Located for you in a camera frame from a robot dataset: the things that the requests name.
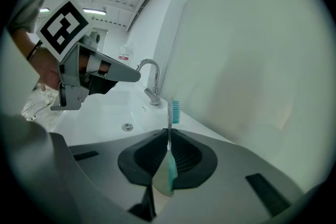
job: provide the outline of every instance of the bottle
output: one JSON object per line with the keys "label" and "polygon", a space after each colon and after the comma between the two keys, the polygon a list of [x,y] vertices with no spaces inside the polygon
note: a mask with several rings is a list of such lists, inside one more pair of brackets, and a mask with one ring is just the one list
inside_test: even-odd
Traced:
{"label": "bottle", "polygon": [[133,56],[133,43],[125,44],[119,49],[118,61],[124,65],[131,66],[131,60]]}

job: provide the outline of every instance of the toothbrush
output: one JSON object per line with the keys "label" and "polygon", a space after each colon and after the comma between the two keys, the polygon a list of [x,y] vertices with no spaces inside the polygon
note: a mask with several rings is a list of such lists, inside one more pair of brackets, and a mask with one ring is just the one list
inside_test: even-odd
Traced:
{"label": "toothbrush", "polygon": [[180,122],[180,104],[178,101],[168,102],[168,152],[169,154],[169,188],[173,191],[173,180],[177,177],[176,162],[172,149],[172,125]]}

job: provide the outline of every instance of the blue bristles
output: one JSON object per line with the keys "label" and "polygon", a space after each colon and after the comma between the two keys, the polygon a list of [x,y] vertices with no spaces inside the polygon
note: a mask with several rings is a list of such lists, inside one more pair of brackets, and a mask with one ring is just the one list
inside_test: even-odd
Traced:
{"label": "blue bristles", "polygon": [[172,101],[173,104],[173,124],[180,123],[180,104],[178,101]]}

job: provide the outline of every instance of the chrome faucet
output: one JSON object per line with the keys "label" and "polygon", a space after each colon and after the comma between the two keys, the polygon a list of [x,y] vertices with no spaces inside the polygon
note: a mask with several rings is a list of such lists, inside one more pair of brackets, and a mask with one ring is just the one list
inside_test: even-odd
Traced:
{"label": "chrome faucet", "polygon": [[155,62],[152,59],[144,59],[144,60],[142,60],[141,62],[138,63],[138,65],[136,66],[135,69],[136,69],[136,71],[140,71],[140,69],[147,63],[151,63],[156,68],[155,78],[154,78],[154,87],[153,87],[154,92],[152,92],[149,88],[146,88],[144,92],[151,99],[151,102],[150,102],[151,105],[158,105],[158,104],[160,104],[160,96],[158,94],[160,69],[159,69],[158,63]]}

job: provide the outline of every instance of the white sink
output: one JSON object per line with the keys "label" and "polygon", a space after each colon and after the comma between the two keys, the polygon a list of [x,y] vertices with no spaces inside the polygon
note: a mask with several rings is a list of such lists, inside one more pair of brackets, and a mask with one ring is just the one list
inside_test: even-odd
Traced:
{"label": "white sink", "polygon": [[[137,83],[119,82],[105,95],[90,95],[80,110],[63,112],[53,132],[62,134],[68,146],[73,146],[167,128],[167,102],[162,99],[160,105],[151,106],[143,90]],[[122,129],[126,123],[133,125],[132,131]],[[180,124],[173,128],[229,142],[183,112]]]}

